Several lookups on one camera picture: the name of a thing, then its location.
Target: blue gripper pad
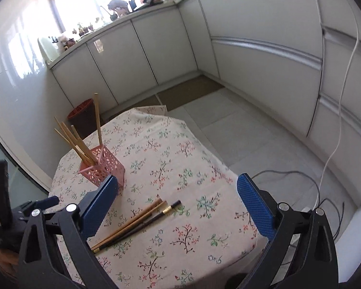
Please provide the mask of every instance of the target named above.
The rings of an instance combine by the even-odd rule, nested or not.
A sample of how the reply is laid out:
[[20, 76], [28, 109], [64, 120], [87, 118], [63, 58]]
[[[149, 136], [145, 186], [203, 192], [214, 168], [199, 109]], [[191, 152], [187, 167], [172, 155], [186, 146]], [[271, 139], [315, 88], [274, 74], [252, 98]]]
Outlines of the blue gripper pad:
[[272, 241], [276, 235], [272, 212], [257, 192], [257, 189], [253, 186], [251, 179], [249, 179], [245, 174], [238, 176], [238, 194], [249, 211], [258, 231], [261, 235], [268, 237], [269, 241]]
[[79, 203], [81, 230], [84, 240], [95, 236], [111, 204], [118, 195], [118, 180], [109, 175], [95, 191], [88, 192]]

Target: brown mat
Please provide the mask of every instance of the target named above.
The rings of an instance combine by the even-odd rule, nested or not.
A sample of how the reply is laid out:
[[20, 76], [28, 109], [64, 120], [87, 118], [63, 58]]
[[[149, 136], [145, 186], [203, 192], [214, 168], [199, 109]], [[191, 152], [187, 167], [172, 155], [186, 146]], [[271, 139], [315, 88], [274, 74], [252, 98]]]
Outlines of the brown mat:
[[223, 86], [206, 76], [198, 76], [158, 93], [158, 97], [167, 110], [171, 111]]
[[155, 95], [152, 95], [151, 97], [148, 97], [147, 99], [144, 99], [142, 101], [139, 101], [138, 103], [135, 103], [134, 105], [116, 113], [113, 116], [110, 116], [108, 121], [114, 119], [115, 117], [117, 117], [119, 114], [122, 114], [125, 111], [128, 111], [129, 109], [133, 109], [134, 107], [140, 107], [140, 106], [151, 106], [151, 105], [161, 105], [161, 103], [158, 101], [158, 99], [156, 98]]

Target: floral tablecloth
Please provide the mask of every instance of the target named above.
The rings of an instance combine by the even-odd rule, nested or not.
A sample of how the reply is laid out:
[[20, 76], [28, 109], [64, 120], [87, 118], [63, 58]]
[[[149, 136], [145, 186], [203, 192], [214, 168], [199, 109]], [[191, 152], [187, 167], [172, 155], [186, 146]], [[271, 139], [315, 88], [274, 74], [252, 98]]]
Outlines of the floral tablecloth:
[[[110, 235], [158, 197], [175, 212], [97, 254], [120, 288], [177, 288], [195, 283], [260, 253], [263, 237], [236, 190], [237, 176], [194, 137], [185, 122], [165, 116], [165, 106], [124, 112], [102, 127], [104, 144], [125, 167], [124, 187], [90, 246]], [[97, 133], [85, 139], [98, 145]], [[58, 210], [79, 203], [96, 187], [78, 175], [71, 150], [60, 161], [50, 196]], [[72, 278], [81, 283], [62, 237], [59, 247]]]

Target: electrical cable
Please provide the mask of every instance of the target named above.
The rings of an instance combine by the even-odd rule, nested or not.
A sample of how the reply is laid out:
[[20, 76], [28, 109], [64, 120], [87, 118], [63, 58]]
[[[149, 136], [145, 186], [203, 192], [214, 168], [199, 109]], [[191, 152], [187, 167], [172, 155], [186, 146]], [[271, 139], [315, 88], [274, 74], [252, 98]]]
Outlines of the electrical cable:
[[[255, 177], [258, 177], [259, 175], [262, 175], [262, 174], [265, 174], [267, 172], [271, 172], [271, 173], [275, 173], [275, 174], [280, 174], [280, 175], [290, 175], [290, 174], [299, 174], [299, 175], [302, 175], [308, 179], [310, 179], [316, 186], [317, 188], [317, 194], [318, 194], [318, 197], [320, 196], [320, 188], [319, 186], [317, 185], [316, 181], [309, 175], [305, 174], [304, 172], [301, 172], [301, 171], [277, 171], [277, 170], [263, 170], [263, 171], [260, 171], [258, 172], [257, 174], [255, 174], [253, 177], [251, 177], [251, 179], [254, 179]], [[339, 233], [340, 233], [340, 230], [341, 230], [341, 223], [342, 223], [342, 220], [343, 220], [343, 217], [344, 217], [344, 211], [345, 211], [345, 202], [342, 202], [342, 215], [340, 215], [340, 212], [336, 206], [336, 204], [330, 200], [330, 198], [324, 198], [321, 202], [320, 202], [320, 199], [318, 199], [318, 206], [317, 207], [320, 207], [325, 201], [328, 201], [337, 211], [337, 215], [338, 215], [338, 228], [337, 228], [337, 231], [335, 232], [335, 234], [332, 236], [333, 237], [333, 240], [336, 240], [336, 238], [338, 237]], [[290, 244], [291, 247], [293, 248], [297, 248], [297, 246], [295, 245], [292, 245]], [[287, 264], [290, 264], [291, 261], [287, 262], [287, 263], [283, 263], [281, 264], [281, 266], [283, 265], [287, 265]]]
[[318, 192], [318, 196], [320, 196], [320, 188], [318, 187], [316, 181], [310, 177], [309, 175], [305, 174], [304, 172], [301, 172], [301, 171], [277, 171], [277, 170], [264, 170], [264, 171], [261, 171], [257, 174], [255, 174], [253, 177], [251, 177], [251, 179], [254, 179], [255, 177], [259, 176], [259, 175], [262, 175], [266, 172], [273, 172], [273, 173], [276, 173], [276, 174], [281, 174], [281, 175], [289, 175], [289, 174], [299, 174], [299, 175], [302, 175], [308, 179], [311, 180], [312, 183], [314, 183], [316, 185], [316, 188], [317, 188], [317, 192]]
[[[341, 134], [342, 134], [342, 116], [341, 116], [341, 102], [342, 102], [342, 97], [344, 95], [344, 91], [345, 91], [345, 85], [346, 85], [346, 82], [347, 82], [347, 77], [348, 77], [348, 74], [349, 74], [349, 70], [350, 70], [350, 65], [351, 65], [351, 61], [354, 57], [354, 53], [356, 52], [357, 50], [357, 46], [360, 42], [360, 32], [359, 32], [359, 29], [358, 29], [358, 23], [357, 23], [357, 19], [356, 19], [356, 16], [353, 12], [353, 8], [351, 7], [350, 3], [348, 0], [346, 0], [346, 2], [348, 3], [349, 7], [350, 7], [350, 10], [353, 14], [353, 18], [354, 18], [354, 21], [355, 21], [355, 24], [356, 24], [356, 29], [357, 29], [357, 39], [356, 39], [356, 44], [354, 45], [354, 48], [353, 48], [353, 51], [351, 52], [351, 56], [350, 56], [350, 59], [349, 59], [349, 63], [348, 63], [348, 66], [347, 66], [347, 70], [345, 72], [345, 77], [344, 77], [344, 82], [342, 84], [342, 89], [341, 89], [341, 95], [340, 95], [340, 100], [338, 101], [338, 118], [339, 118], [339, 122], [340, 122], [340, 133], [338, 135], [338, 142], [337, 142], [337, 146], [335, 147], [334, 151], [330, 154], [328, 160], [326, 161], [325, 163], [325, 166], [324, 166], [324, 169], [322, 171], [322, 175], [321, 175], [321, 180], [320, 180], [320, 185], [319, 185], [319, 190], [321, 190], [321, 185], [322, 185], [322, 182], [323, 182], [323, 178], [324, 178], [324, 175], [325, 175], [325, 171], [326, 171], [326, 168], [331, 160], [331, 158], [333, 157], [333, 155], [336, 153], [338, 147], [340, 146], [340, 143], [341, 143]], [[320, 194], [318, 193], [318, 197], [316, 198], [316, 203], [314, 204], [314, 207], [315, 205], [317, 204], [317, 201], [320, 200]]]

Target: silver screw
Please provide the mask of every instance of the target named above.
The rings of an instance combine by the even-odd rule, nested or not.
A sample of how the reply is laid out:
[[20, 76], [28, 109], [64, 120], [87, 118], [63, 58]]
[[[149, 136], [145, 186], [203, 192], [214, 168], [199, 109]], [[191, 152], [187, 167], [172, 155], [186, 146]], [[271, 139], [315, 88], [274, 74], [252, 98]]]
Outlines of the silver screw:
[[33, 210], [32, 213], [31, 213], [31, 215], [34, 216], [34, 217], [38, 216], [39, 214], [40, 214], [40, 210], [38, 208]]
[[286, 203], [283, 203], [283, 202], [280, 203], [278, 207], [282, 211], [287, 211], [290, 208]]
[[325, 214], [325, 212], [324, 212], [324, 210], [323, 210], [322, 208], [316, 208], [316, 213], [317, 213], [318, 215], [320, 215], [320, 216], [322, 216], [322, 215]]
[[76, 204], [68, 204], [65, 209], [67, 212], [73, 212], [76, 210]]

